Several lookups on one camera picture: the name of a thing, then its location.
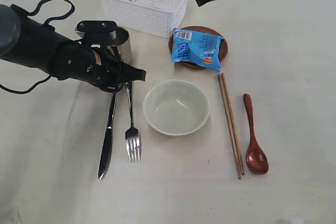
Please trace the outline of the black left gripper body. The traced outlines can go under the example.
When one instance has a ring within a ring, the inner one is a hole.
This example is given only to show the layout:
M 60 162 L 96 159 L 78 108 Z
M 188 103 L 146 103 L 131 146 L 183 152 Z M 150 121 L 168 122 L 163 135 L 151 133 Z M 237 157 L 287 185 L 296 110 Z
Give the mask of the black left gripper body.
M 119 92 L 123 85 L 121 63 L 115 56 L 71 40 L 59 44 L 52 58 L 52 76 L 83 81 L 108 93 Z

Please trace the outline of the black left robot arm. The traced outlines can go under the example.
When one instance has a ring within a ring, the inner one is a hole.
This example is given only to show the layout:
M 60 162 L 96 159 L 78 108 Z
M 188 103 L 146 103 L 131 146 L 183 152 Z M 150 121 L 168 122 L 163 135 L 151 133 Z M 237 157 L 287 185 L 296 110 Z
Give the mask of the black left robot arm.
M 37 68 L 58 80 L 75 79 L 102 91 L 132 81 L 146 72 L 122 62 L 107 49 L 117 25 L 113 21 L 83 20 L 76 31 L 80 41 L 57 33 L 46 20 L 40 24 L 16 5 L 1 5 L 1 59 Z

